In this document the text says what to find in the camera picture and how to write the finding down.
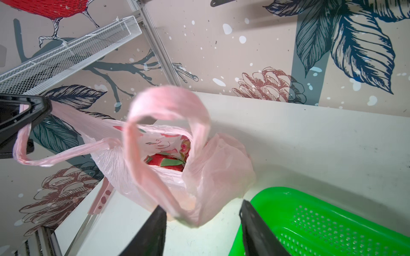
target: bird leg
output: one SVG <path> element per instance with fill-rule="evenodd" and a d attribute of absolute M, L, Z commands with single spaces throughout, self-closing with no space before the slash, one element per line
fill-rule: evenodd
<path fill-rule="evenodd" d="M 88 7 L 85 8 L 85 11 L 83 11 L 82 14 L 84 14 L 87 18 L 89 18 L 89 19 L 92 21 L 92 23 L 94 23 L 94 25 L 95 25 L 96 27 L 100 27 L 100 26 L 98 26 L 97 23 L 93 20 L 93 18 L 91 18 L 90 14 L 88 13 Z"/>
<path fill-rule="evenodd" d="M 43 40 L 60 40 L 60 41 L 63 41 L 63 42 L 67 42 L 65 39 L 57 36 L 58 26 L 59 26 L 59 23 L 60 23 L 61 19 L 62 18 L 57 18 L 57 19 L 52 21 L 53 24 L 54 24 L 54 34 L 52 36 L 41 36 L 41 37 L 39 37 L 39 46 L 40 46 L 40 48 L 41 48 L 41 45 L 43 44 Z"/>

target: metal bracket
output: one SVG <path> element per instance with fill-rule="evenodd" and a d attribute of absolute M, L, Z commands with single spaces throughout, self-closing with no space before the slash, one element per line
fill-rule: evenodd
<path fill-rule="evenodd" d="M 141 28 L 145 30 L 145 37 L 148 43 L 151 45 L 155 56 L 157 57 L 162 71 L 165 74 L 166 79 L 172 85 L 181 87 L 181 83 L 178 79 L 178 75 L 172 65 L 171 58 L 165 50 L 165 47 L 161 41 L 159 33 L 155 28 L 154 22 L 145 6 L 141 1 L 137 1 L 139 5 L 139 10 L 135 11 L 133 15 L 137 21 L 141 24 Z"/>

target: white shelf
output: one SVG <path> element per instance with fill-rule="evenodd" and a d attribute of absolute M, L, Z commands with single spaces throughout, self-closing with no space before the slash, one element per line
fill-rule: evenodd
<path fill-rule="evenodd" d="M 0 93 L 36 95 L 142 34 L 134 16 L 63 43 L 0 75 Z"/>

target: leaf illustration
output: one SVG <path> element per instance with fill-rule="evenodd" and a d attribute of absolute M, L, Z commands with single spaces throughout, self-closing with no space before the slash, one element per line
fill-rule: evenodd
<path fill-rule="evenodd" d="M 58 153 L 79 145 L 77 134 L 53 115 L 34 127 L 33 133 L 43 147 Z"/>
<path fill-rule="evenodd" d="M 370 11 L 385 22 L 396 22 L 410 18 L 409 0 L 361 0 L 365 10 Z"/>
<path fill-rule="evenodd" d="M 318 1 L 303 20 L 296 36 L 296 52 L 305 67 L 305 74 L 330 50 L 333 19 L 339 6 L 338 0 Z"/>
<path fill-rule="evenodd" d="M 98 113 L 98 112 L 87 112 L 87 111 L 81 111 L 81 112 L 89 114 L 92 117 L 98 117 L 98 118 L 101 118 L 101 119 L 115 120 L 115 118 L 112 118 L 111 116 L 107 116 L 107 115 L 104 115 L 104 114 L 101 114 L 101 113 Z"/>
<path fill-rule="evenodd" d="M 264 6 L 270 13 L 282 16 L 292 16 L 302 13 L 312 7 L 317 0 L 274 0 L 268 6 Z"/>
<path fill-rule="evenodd" d="M 379 87 L 391 94 L 390 78 L 394 51 L 370 12 L 359 4 L 346 2 L 336 20 L 332 58 L 344 73 L 358 82 Z"/>
<path fill-rule="evenodd" d="M 43 96 L 50 100 L 70 105 L 75 109 L 87 109 L 105 93 L 106 92 L 74 84 L 49 90 Z"/>

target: illustrated wallpaper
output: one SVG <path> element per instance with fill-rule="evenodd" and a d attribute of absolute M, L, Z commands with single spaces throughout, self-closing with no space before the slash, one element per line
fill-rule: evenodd
<path fill-rule="evenodd" d="M 410 116 L 409 0 L 213 2 L 146 3 L 186 88 Z"/>
<path fill-rule="evenodd" d="M 41 4 L 1 0 L 0 73 L 131 12 L 126 0 L 50 0 Z M 181 77 L 198 80 L 181 63 L 173 65 Z M 138 92 L 166 83 L 143 34 L 42 95 L 96 118 L 124 120 Z M 35 152 L 30 154 L 33 159 L 84 143 L 69 124 L 52 115 L 33 128 L 31 138 L 35 141 Z M 56 228 L 103 178 L 90 155 L 50 168 L 21 165 L 13 159 L 0 161 L 0 200 L 6 209 L 0 213 L 0 255 L 14 253 L 39 226 Z"/>
<path fill-rule="evenodd" d="M 410 0 L 146 6 L 185 88 L 410 117 Z M 0 73 L 130 14 L 126 0 L 0 0 Z M 138 92 L 166 83 L 143 34 L 42 94 L 97 118 L 124 120 Z M 83 143 L 54 116 L 31 138 L 34 159 Z M 57 227 L 103 178 L 90 155 L 51 168 L 1 164 L 7 210 L 0 213 L 0 255 L 16 251 L 40 225 Z"/>

